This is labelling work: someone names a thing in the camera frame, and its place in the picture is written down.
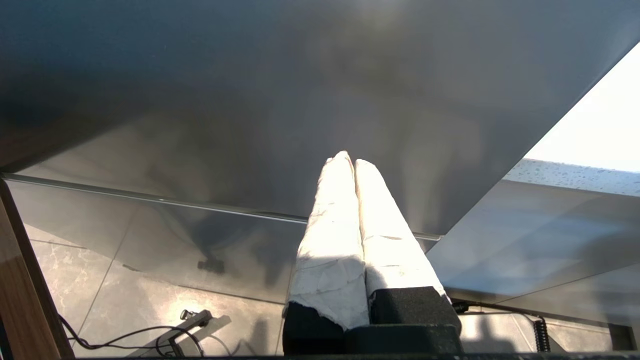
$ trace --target speckled countertop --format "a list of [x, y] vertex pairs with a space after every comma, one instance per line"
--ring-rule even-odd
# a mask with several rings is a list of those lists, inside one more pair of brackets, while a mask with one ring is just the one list
[[640, 45], [505, 180], [640, 197]]

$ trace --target tiled floor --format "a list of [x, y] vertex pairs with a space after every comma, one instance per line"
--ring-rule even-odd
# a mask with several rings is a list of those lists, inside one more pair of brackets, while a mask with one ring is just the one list
[[[28, 225], [27, 230], [58, 311], [92, 344], [145, 327], [177, 325], [183, 309], [207, 309], [218, 320], [203, 331], [211, 336], [199, 339], [205, 354], [282, 353], [278, 347], [281, 304], [172, 285]], [[144, 345], [163, 332], [144, 332], [118, 344]], [[75, 342], [72, 346], [78, 357], [125, 356], [133, 351], [85, 350]], [[195, 351], [191, 346], [183, 348]]]
[[[145, 327], [177, 325], [183, 309], [209, 310], [217, 320], [197, 334], [211, 356], [282, 355], [282, 304], [176, 286], [122, 263], [26, 225], [33, 250], [58, 311], [81, 338], [99, 344]], [[460, 316], [467, 352], [535, 352], [533, 318], [472, 307]], [[554, 352], [612, 350], [609, 329], [547, 318]], [[140, 346], [164, 330], [143, 332], [119, 341]], [[196, 356], [196, 349], [186, 345]], [[85, 350], [75, 341], [76, 356], [125, 356], [133, 350]]]

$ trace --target power cord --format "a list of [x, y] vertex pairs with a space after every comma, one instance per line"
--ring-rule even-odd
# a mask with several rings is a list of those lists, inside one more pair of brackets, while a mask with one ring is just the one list
[[146, 348], [146, 349], [155, 349], [156, 352], [162, 356], [162, 357], [168, 357], [168, 353], [167, 354], [163, 354], [160, 351], [160, 337], [156, 338], [156, 345], [153, 347], [124, 347], [124, 346], [120, 346], [120, 345], [113, 345], [114, 342], [116, 341], [120, 341], [124, 338], [128, 338], [129, 336], [132, 335], [136, 335], [139, 334], [141, 332], [145, 332], [145, 331], [150, 331], [150, 330], [156, 330], [156, 329], [171, 329], [171, 330], [175, 330], [175, 331], [180, 331], [183, 332], [185, 335], [189, 336], [189, 338], [191, 338], [191, 340], [193, 340], [193, 343], [196, 345], [196, 348], [198, 348], [198, 352], [200, 353], [200, 357], [204, 357], [204, 350], [202, 350], [202, 347], [200, 346], [200, 342], [198, 341], [198, 339], [193, 336], [193, 334], [191, 334], [190, 332], [188, 332], [185, 329], [182, 329], [180, 327], [175, 327], [175, 326], [169, 326], [169, 325], [160, 325], [160, 326], [153, 326], [153, 327], [147, 327], [144, 329], [140, 329], [134, 332], [129, 332], [127, 334], [124, 334], [123, 336], [120, 336], [119, 338], [115, 338], [111, 341], [107, 341], [104, 344], [100, 344], [100, 345], [92, 345], [89, 344], [88, 341], [86, 341], [85, 339], [82, 339], [81, 337], [78, 336], [78, 334], [76, 334], [76, 332], [73, 330], [73, 328], [71, 328], [71, 325], [69, 325], [69, 323], [66, 321], [66, 319], [64, 317], [62, 317], [62, 315], [58, 314], [58, 317], [60, 318], [60, 322], [62, 323], [62, 325], [64, 325], [64, 327], [67, 328], [67, 330], [69, 331], [69, 333], [71, 333], [71, 338], [68, 338], [69, 340], [76, 340], [78, 344], [80, 344], [81, 347], [87, 349], [87, 350], [97, 350], [99, 348], [103, 348], [103, 347], [113, 347], [113, 348], [123, 348], [123, 349], [140, 349], [140, 348]]
[[209, 335], [207, 337], [208, 338], [212, 338], [213, 340], [216, 340], [218, 343], [220, 343], [220, 345], [222, 345], [222, 347], [225, 348], [225, 351], [227, 352], [227, 355], [229, 357], [232, 357], [233, 355], [235, 355], [236, 352], [240, 349], [240, 343], [238, 343], [238, 346], [236, 347], [236, 349], [233, 352], [231, 352], [231, 350], [229, 350], [229, 347], [227, 346], [227, 344], [225, 344], [225, 342], [222, 341], [222, 339], [220, 339], [219, 337], [214, 336], [214, 335]]

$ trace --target wooden panel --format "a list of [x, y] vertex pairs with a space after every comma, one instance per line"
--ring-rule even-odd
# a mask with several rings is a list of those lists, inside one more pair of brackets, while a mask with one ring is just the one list
[[0, 319], [11, 353], [16, 360], [73, 358], [22, 220], [2, 180], [0, 201]]

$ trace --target marble floor tile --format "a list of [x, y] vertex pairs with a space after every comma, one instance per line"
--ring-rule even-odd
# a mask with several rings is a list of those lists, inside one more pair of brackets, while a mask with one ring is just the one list
[[110, 259], [138, 208], [136, 201], [108, 195], [27, 183], [8, 185], [24, 223]]
[[79, 331], [111, 259], [87, 249], [55, 243], [32, 241], [31, 246], [58, 313]]
[[22, 225], [24, 225], [24, 229], [27, 231], [27, 235], [29, 236], [30, 240], [40, 241], [45, 243], [53, 243], [58, 245], [82, 247], [78, 244], [72, 243], [71, 241], [68, 241], [58, 236], [55, 236], [53, 234], [50, 234], [44, 230], [40, 230], [37, 227], [33, 227], [29, 224], [22, 224]]
[[[98, 344], [127, 332], [157, 325], [178, 325], [183, 309], [209, 310], [217, 320], [209, 325], [214, 332], [208, 336], [202, 329], [195, 334], [201, 339], [208, 356], [273, 355], [282, 326], [281, 304], [221, 295], [185, 288], [155, 280], [142, 272], [131, 270], [114, 261], [80, 336]], [[141, 346], [165, 330], [144, 332], [119, 341], [123, 346]], [[181, 344], [188, 344], [185, 339]], [[197, 356], [186, 345], [187, 355]], [[133, 350], [102, 348], [85, 350], [74, 345], [79, 357], [125, 356]]]

